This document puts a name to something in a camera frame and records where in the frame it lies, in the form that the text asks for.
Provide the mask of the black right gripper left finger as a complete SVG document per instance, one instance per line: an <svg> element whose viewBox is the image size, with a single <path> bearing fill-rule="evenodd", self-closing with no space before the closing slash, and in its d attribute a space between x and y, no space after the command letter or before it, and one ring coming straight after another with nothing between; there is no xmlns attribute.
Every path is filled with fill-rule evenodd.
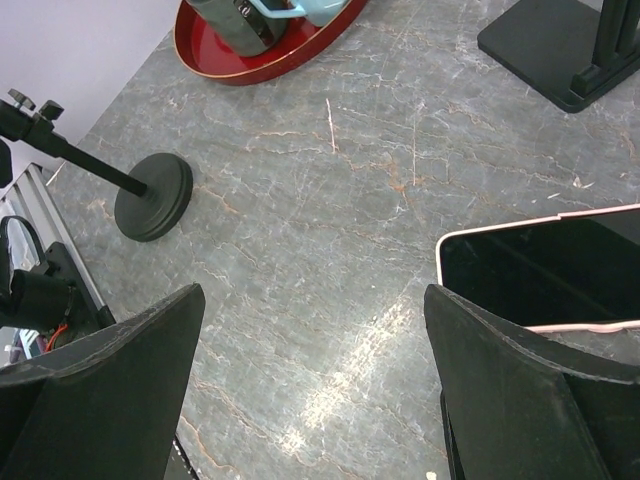
<svg viewBox="0 0 640 480"><path fill-rule="evenodd" d="M194 283L2 368L2 478L163 478L205 305Z"/></svg>

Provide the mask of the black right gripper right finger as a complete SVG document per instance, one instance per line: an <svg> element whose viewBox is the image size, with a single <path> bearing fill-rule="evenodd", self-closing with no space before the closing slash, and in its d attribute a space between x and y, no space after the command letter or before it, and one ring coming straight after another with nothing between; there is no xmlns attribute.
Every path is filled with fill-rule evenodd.
<svg viewBox="0 0 640 480"><path fill-rule="evenodd" d="M636 479L639 369L430 285L426 331L454 479Z"/></svg>

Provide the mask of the phone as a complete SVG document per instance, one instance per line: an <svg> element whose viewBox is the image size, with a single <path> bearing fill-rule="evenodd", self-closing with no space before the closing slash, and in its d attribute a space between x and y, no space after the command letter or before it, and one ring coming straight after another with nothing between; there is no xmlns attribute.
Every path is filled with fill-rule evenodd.
<svg viewBox="0 0 640 480"><path fill-rule="evenodd" d="M639 326L636 204L451 232L435 254L440 285L530 331Z"/></svg>

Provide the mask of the black round-base phone stand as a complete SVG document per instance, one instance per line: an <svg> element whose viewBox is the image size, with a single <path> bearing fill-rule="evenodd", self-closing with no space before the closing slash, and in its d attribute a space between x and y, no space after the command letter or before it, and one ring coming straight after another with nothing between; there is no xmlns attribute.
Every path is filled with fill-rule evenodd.
<svg viewBox="0 0 640 480"><path fill-rule="evenodd" d="M154 241L181 219L191 200L193 172L172 153L152 154L124 173L69 143L54 131L54 121L64 112L48 100L40 109L16 89L11 102L1 102L1 186L13 181L9 142L24 142L52 157L76 165L117 186L114 216L121 233L136 242Z"/></svg>

